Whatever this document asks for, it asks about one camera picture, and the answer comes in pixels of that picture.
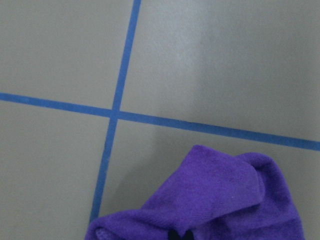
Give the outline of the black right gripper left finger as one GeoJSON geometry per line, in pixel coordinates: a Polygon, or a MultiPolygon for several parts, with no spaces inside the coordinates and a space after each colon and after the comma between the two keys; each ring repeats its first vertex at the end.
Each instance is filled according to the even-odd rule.
{"type": "Polygon", "coordinates": [[[174,229],[171,229],[168,231],[167,239],[168,240],[179,240],[179,234],[174,229]]]}

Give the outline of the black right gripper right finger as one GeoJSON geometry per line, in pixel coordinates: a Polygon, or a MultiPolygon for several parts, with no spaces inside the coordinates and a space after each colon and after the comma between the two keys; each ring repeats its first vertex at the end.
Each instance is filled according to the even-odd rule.
{"type": "Polygon", "coordinates": [[[193,240],[193,232],[191,230],[187,230],[183,235],[182,240],[193,240]]]}

